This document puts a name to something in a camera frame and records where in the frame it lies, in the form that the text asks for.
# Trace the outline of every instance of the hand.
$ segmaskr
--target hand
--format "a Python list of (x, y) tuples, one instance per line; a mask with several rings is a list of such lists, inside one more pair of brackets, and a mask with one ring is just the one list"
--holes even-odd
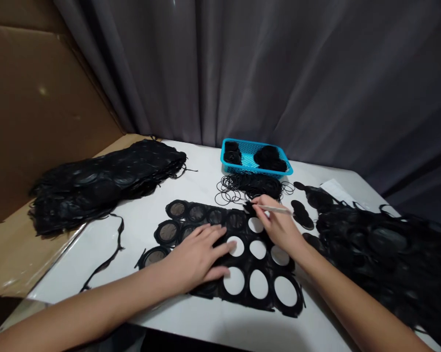
[(268, 218), (263, 209), (257, 206), (257, 204), (268, 205), (275, 208), (285, 208), (284, 206), (267, 195), (256, 197), (251, 202), (254, 204), (253, 209), (255, 209), (257, 217), (263, 223), (266, 232), (274, 244), (286, 251), (289, 255), (289, 251), (297, 244), (305, 245), (306, 241), (295, 226), (290, 215), (270, 212)]
[(195, 229), (165, 259), (158, 262), (160, 276), (166, 278), (170, 295), (186, 293), (196, 286), (221, 278), (230, 271), (225, 266), (212, 267), (214, 262), (237, 245), (235, 241), (212, 245), (227, 229), (205, 224)]

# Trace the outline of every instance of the forearm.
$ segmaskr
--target forearm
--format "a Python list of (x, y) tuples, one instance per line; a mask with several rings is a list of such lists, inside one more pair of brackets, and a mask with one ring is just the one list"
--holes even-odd
[(0, 351), (62, 351), (95, 340), (173, 293), (158, 266), (70, 297), (0, 334)]
[(406, 325), (313, 247), (296, 243), (290, 254), (362, 351), (431, 351)]

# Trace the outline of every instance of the white pen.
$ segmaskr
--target white pen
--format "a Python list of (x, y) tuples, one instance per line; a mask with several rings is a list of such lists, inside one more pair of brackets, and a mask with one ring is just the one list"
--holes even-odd
[(257, 206), (259, 206), (263, 210), (272, 211), (274, 213), (292, 215), (292, 212), (287, 208), (276, 208), (276, 207), (270, 207), (268, 205), (259, 205), (259, 204), (257, 204)]

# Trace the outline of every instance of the left hand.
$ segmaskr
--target left hand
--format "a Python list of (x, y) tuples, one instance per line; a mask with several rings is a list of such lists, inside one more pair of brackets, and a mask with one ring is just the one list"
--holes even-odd
[(236, 242), (213, 244), (227, 229), (220, 225), (205, 224), (195, 229), (163, 260), (158, 262), (161, 278), (170, 283), (170, 294), (186, 293), (207, 281), (230, 273), (225, 266), (212, 267), (214, 262), (235, 248)]

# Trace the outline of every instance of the right hand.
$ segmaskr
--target right hand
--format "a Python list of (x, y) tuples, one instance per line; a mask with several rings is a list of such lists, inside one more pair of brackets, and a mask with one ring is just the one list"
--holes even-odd
[(253, 209), (255, 209), (257, 217), (263, 223), (266, 232), (275, 245), (286, 252), (289, 252), (296, 245), (305, 245), (306, 241), (302, 237), (299, 229), (295, 226), (294, 220), (290, 215), (269, 212), (268, 218), (263, 209), (257, 204), (275, 208), (285, 208), (284, 206), (267, 195), (256, 197), (251, 202), (253, 203)]

